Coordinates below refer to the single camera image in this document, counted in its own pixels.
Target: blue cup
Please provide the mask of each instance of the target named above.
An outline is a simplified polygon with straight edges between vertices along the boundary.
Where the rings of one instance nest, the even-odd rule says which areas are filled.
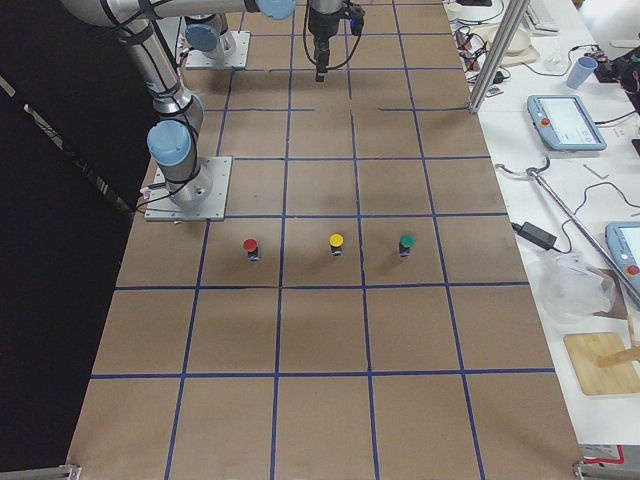
[[[567,87],[578,88],[591,75],[598,62],[591,57],[580,57],[567,77]]]

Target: grid pattern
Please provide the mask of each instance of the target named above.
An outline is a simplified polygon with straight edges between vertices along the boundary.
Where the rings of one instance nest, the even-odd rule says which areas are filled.
[[[324,85],[302,7],[230,16],[249,69],[187,74],[201,153],[235,157],[227,219],[134,222],[70,451],[85,478],[572,478],[442,5],[365,7],[360,51]],[[351,46],[343,31],[332,56]]]

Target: white table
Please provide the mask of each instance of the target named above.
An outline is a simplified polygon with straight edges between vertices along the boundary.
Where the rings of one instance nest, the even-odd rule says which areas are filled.
[[[571,47],[594,43],[570,0],[547,0],[546,6],[560,28],[560,35],[532,38],[533,46],[540,52],[540,59],[530,65],[540,72],[550,72],[544,60],[551,57],[559,46],[566,59]],[[466,7],[461,18],[486,18],[497,13],[499,8],[499,2],[494,2],[494,6],[489,8]],[[574,61],[585,51],[573,52]],[[572,90],[564,85],[566,76],[543,77],[524,66],[511,67],[509,71],[512,78],[500,85],[504,94],[486,99],[479,118],[493,162],[503,163],[511,170],[523,171],[529,166],[541,166],[544,162],[545,148],[526,111],[529,95],[577,94],[595,121],[608,120],[633,110],[617,84],[600,84],[595,76],[591,76],[578,90]],[[615,127],[601,131],[609,145],[605,151],[583,158],[554,159],[544,177],[565,203],[575,208],[582,201],[584,188],[602,181],[584,167],[587,165],[601,176],[609,175],[607,181],[618,185],[631,202],[640,204],[640,158],[630,142],[631,138],[640,137],[640,118],[634,115]],[[565,249],[566,240],[560,233],[560,225],[566,216],[549,196],[533,181],[514,180],[501,172],[496,173],[511,220],[520,224],[528,221],[553,233],[558,236],[557,246]],[[626,206],[612,188],[599,187],[589,192],[589,201],[580,210],[579,217],[605,245],[604,227],[612,221],[640,221],[640,218],[631,216],[638,212]],[[606,267],[573,226],[568,226],[567,230],[574,251],[583,253],[591,265]],[[604,397],[584,395],[563,344],[564,335],[569,333],[617,332],[629,346],[626,321],[589,317],[573,323],[561,323],[552,318],[538,294],[541,250],[521,238],[518,238],[518,242],[578,442],[640,445],[640,394]]]

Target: red button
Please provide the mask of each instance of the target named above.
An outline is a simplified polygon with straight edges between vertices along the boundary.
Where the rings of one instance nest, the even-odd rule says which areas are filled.
[[[242,244],[242,248],[244,248],[244,251],[248,253],[255,252],[258,248],[258,242],[253,238],[249,238],[248,240],[244,241],[244,243]]]

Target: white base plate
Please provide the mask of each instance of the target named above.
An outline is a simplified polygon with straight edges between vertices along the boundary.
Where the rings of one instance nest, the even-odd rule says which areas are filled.
[[[185,64],[187,70],[244,70],[247,66],[251,34],[249,32],[231,31],[231,35],[236,41],[236,50],[231,55],[225,57],[223,64],[205,56],[198,50],[193,50],[189,52],[189,56],[187,57]]]
[[[148,221],[189,221],[207,218],[215,221],[224,220],[232,161],[231,157],[201,157],[201,168],[209,170],[213,178],[211,193],[207,198],[189,210],[176,205],[170,198],[163,198],[148,204],[144,218]],[[164,175],[160,169],[156,171],[154,182],[164,183]],[[164,197],[167,193],[165,188],[158,188],[151,192],[149,200]]]

